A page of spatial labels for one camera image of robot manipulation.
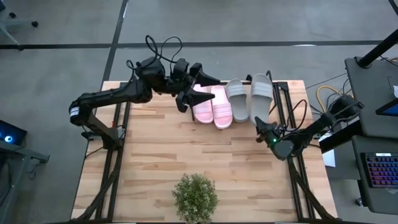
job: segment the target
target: rgb keyboard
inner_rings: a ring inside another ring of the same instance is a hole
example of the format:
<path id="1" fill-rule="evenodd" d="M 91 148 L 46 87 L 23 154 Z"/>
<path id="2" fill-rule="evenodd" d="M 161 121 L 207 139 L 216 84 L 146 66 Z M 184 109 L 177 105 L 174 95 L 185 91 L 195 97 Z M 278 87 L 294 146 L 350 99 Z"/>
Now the rgb keyboard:
<path id="1" fill-rule="evenodd" d="M 398 188 L 397 153 L 366 153 L 363 159 L 370 187 Z"/>

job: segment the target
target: gray slipper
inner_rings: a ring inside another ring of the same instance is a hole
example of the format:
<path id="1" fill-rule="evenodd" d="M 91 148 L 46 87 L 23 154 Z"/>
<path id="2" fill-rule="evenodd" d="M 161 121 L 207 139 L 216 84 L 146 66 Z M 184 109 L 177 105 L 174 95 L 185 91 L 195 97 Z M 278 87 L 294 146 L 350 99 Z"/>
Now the gray slipper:
<path id="1" fill-rule="evenodd" d="M 263 74 L 253 76 L 251 81 L 251 112 L 250 120 L 256 125 L 255 117 L 268 123 L 269 108 L 272 102 L 272 82 Z"/>
<path id="2" fill-rule="evenodd" d="M 226 85 L 226 95 L 231 103 L 232 115 L 236 122 L 242 123 L 248 120 L 249 113 L 246 106 L 246 92 L 243 84 L 237 78 L 232 79 Z"/>

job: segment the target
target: slide sandal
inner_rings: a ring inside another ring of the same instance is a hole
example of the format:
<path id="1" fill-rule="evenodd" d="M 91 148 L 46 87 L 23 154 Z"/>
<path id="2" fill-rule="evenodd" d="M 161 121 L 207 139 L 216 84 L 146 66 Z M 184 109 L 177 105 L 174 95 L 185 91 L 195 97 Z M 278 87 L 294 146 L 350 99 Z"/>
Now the slide sandal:
<path id="1" fill-rule="evenodd" d="M 231 103 L 232 115 L 236 122 L 242 123 L 249 119 L 248 108 L 246 106 L 246 92 L 243 84 L 237 78 L 232 79 L 226 85 L 226 94 Z"/>
<path id="2" fill-rule="evenodd" d="M 214 123 L 218 129 L 228 128 L 232 123 L 231 103 L 228 102 L 225 89 L 222 86 L 211 87 L 212 94 L 215 95 L 211 99 L 213 105 Z"/>
<path id="3" fill-rule="evenodd" d="M 193 87 L 193 90 L 207 93 L 207 88 L 201 87 L 199 84 L 196 84 Z M 197 121 L 203 124 L 210 124 L 211 122 L 213 122 L 213 110 L 211 108 L 211 100 L 193 106 L 193 116 Z"/>
<path id="4" fill-rule="evenodd" d="M 253 76 L 251 81 L 251 112 L 250 120 L 256 125 L 255 117 L 268 123 L 269 108 L 272 102 L 272 82 L 263 74 Z"/>

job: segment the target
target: wooden table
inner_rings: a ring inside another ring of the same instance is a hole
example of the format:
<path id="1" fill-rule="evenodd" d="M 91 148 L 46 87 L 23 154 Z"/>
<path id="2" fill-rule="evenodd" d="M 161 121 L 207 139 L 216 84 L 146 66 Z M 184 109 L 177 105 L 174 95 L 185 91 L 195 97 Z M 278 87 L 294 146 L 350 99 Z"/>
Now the wooden table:
<path id="1" fill-rule="evenodd" d="M 288 84 L 293 106 L 301 99 L 308 101 L 302 80 Z M 118 86 L 119 82 L 105 82 L 103 90 Z M 200 173 L 215 180 L 220 202 L 214 222 L 296 221 L 287 163 L 276 159 L 264 143 L 255 141 L 251 122 L 232 123 L 222 131 L 214 124 L 194 123 L 189 111 L 178 112 L 175 99 L 168 95 L 154 94 L 151 102 L 131 107 L 114 222 L 180 222 L 171 191 L 184 173 Z M 111 126 L 114 108 L 98 108 L 96 116 Z M 301 104 L 295 110 L 298 124 L 303 112 Z M 270 114 L 270 121 L 279 122 L 277 110 Z M 307 113 L 303 127 L 311 123 L 312 115 Z M 101 146 L 96 140 L 87 153 Z M 72 218 L 79 216 L 98 193 L 105 157 L 103 150 L 86 159 Z M 308 147 L 303 158 L 312 192 L 336 216 L 319 148 Z M 300 197 L 305 206 L 303 194 Z"/>

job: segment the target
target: potted plant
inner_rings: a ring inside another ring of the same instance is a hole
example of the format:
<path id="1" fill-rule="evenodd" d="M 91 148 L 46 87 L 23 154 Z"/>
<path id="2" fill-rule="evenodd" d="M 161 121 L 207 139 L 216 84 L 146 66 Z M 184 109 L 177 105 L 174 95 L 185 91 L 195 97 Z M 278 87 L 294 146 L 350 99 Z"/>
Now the potted plant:
<path id="1" fill-rule="evenodd" d="M 172 191 L 177 215 L 187 223 L 209 223 L 218 199 L 215 183 L 201 174 L 184 174 Z"/>

